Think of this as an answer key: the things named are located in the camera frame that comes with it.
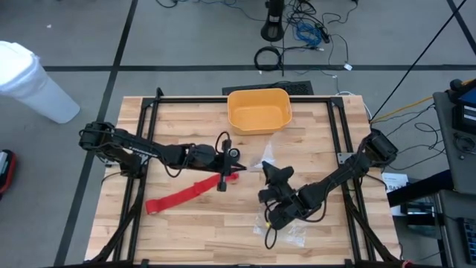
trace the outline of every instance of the metal bracket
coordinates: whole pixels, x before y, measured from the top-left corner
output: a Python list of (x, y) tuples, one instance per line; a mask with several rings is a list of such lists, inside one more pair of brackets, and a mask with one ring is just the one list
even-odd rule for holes
[(337, 160), (339, 161), (339, 164), (343, 164), (353, 154), (354, 153), (337, 153)]

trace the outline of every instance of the red object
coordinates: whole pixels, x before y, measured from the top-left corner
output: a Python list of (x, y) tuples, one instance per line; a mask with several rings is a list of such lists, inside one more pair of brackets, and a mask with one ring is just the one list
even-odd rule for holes
[[(231, 176), (226, 177), (226, 181), (238, 179), (238, 173), (233, 173)], [(184, 202), (192, 200), (193, 198), (203, 194), (204, 192), (215, 187), (220, 180), (220, 175), (213, 175), (208, 179), (204, 179), (201, 182), (195, 182), (192, 187), (179, 191), (176, 194), (171, 194), (168, 197), (162, 197), (158, 200), (147, 200), (146, 211), (148, 214), (155, 214), (160, 211), (172, 208), (176, 205), (180, 205)]]
[(4, 171), (4, 173), (1, 174), (0, 176), (0, 194), (3, 194), (8, 187), (10, 187), (10, 184), (12, 183), (13, 180), (13, 171), (15, 170), (16, 166), (16, 155), (10, 150), (3, 150), (2, 152), (7, 154), (7, 168)]

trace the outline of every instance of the plastic bin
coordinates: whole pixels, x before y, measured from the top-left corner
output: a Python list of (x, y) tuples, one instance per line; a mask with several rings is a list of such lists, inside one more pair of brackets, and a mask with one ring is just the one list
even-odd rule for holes
[(17, 43), (0, 41), (0, 94), (59, 124), (69, 122), (80, 111), (79, 105), (46, 74), (38, 57)]
[(291, 119), (289, 95), (282, 89), (239, 90), (228, 96), (228, 120), (238, 135), (274, 133)]

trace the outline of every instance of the yellow wire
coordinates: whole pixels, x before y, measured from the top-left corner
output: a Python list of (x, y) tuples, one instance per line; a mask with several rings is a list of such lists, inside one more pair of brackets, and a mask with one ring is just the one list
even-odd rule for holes
[[(462, 82), (462, 84), (463, 84), (463, 85), (466, 85), (466, 84), (472, 82), (473, 80), (474, 80), (474, 79), (466, 80), (466, 81)], [(408, 108), (411, 108), (411, 107), (413, 107), (413, 106), (416, 106), (416, 105), (418, 105), (418, 104), (420, 104), (420, 103), (424, 103), (424, 102), (426, 102), (426, 101), (431, 100), (432, 98), (433, 98), (432, 96), (426, 97), (426, 98), (424, 98), (424, 99), (422, 99), (422, 100), (418, 100), (417, 102), (414, 102), (414, 103), (412, 103), (412, 104), (408, 104), (407, 106), (404, 106), (404, 107), (402, 107), (402, 108), (398, 108), (398, 109), (396, 109), (396, 110), (393, 111), (393, 112), (389, 112), (388, 114), (385, 114), (385, 115), (382, 115), (382, 116), (380, 116), (380, 117), (378, 117), (378, 118), (376, 118), (376, 119), (373, 119), (370, 123), (376, 123), (376, 122), (382, 120), (383, 118), (387, 118), (387, 117), (389, 117), (389, 116), (391, 116), (391, 115), (395, 115), (396, 113), (401, 112), (401, 111), (403, 111), (404, 109), (408, 109)]]

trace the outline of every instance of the black keyboard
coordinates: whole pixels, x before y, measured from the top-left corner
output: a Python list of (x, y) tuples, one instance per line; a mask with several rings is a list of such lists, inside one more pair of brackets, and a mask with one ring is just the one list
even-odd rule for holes
[(476, 220), (457, 218), (468, 264), (476, 264)]
[(288, 95), (313, 95), (311, 81), (289, 82), (289, 83), (271, 83), (262, 85), (251, 86), (231, 86), (222, 88), (223, 95), (229, 95), (236, 90), (249, 90), (249, 89), (269, 89), (269, 88), (284, 89), (288, 92)]

